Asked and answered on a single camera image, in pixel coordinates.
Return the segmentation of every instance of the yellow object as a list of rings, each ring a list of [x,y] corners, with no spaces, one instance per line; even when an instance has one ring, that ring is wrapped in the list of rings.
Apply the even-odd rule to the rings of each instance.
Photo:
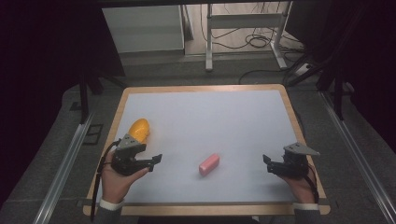
[[[139,143],[146,144],[149,136],[149,122],[146,119],[139,119],[134,122],[128,132]]]

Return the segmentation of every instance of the pink eraser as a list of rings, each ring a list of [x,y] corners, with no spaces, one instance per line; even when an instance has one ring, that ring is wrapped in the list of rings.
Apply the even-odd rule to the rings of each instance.
[[[220,157],[218,154],[212,154],[209,158],[203,161],[199,165],[199,173],[201,176],[206,176],[209,174],[213,169],[215,169],[220,163]]]

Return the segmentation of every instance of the gray floor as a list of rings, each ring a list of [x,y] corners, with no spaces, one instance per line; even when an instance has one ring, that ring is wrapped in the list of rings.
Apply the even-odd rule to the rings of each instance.
[[[119,77],[119,80],[131,87],[234,85],[247,71],[278,69],[271,53],[216,56],[212,73],[205,72],[202,57],[176,57],[173,62],[171,59],[168,58],[166,63],[151,61],[133,64],[130,59],[123,58],[126,77]],[[283,72],[257,72],[244,77],[241,83],[281,83],[283,77]],[[316,79],[312,77],[288,91],[300,118],[306,143],[321,154],[314,158],[314,162],[332,209],[329,215],[323,216],[324,223],[387,223],[315,89]],[[104,93],[96,96],[90,94],[91,109],[96,111],[92,125],[103,124],[99,141],[96,145],[83,145],[80,148],[49,223],[90,223],[89,218],[83,215],[81,205],[89,203],[85,197],[122,94],[122,89],[114,83],[105,79],[101,81],[105,86]],[[79,102],[78,87],[64,93],[59,116],[29,169],[4,203],[0,211],[0,223],[32,223],[35,219],[78,127],[80,111],[74,109],[75,102]],[[396,168],[396,155],[350,103],[348,96],[344,97],[343,108],[349,130],[389,197],[395,201],[396,178],[393,171]],[[86,137],[84,141],[92,143],[93,138]],[[121,219],[121,223],[135,221],[136,217]],[[260,217],[260,221],[293,223],[293,216]]]

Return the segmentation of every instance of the sleeve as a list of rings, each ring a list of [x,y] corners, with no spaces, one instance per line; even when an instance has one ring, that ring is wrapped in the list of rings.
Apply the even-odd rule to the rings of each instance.
[[[294,203],[296,224],[319,224],[321,223],[320,211],[316,203]]]
[[[121,216],[122,206],[123,206],[123,201],[121,203],[114,204],[114,203],[108,203],[103,199],[101,199],[93,223],[94,224],[118,223]]]

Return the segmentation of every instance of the hand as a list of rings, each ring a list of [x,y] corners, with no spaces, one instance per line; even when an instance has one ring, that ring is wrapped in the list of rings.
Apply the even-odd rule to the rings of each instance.
[[[315,177],[315,168],[308,164],[310,169],[308,173],[308,177],[312,180],[314,184],[316,184],[316,177]],[[294,197],[296,197],[299,203],[315,203],[314,194],[312,193],[312,189],[309,184],[306,182],[304,178],[299,180],[292,179],[285,176],[280,176],[283,180],[288,183],[291,192],[293,193]]]
[[[106,156],[106,162],[113,159],[114,151],[111,151]],[[111,168],[110,163],[105,164],[102,170],[102,199],[108,203],[120,203],[125,195],[128,193],[129,187],[140,177],[145,175],[149,168],[142,169],[133,175],[124,176],[118,174]]]

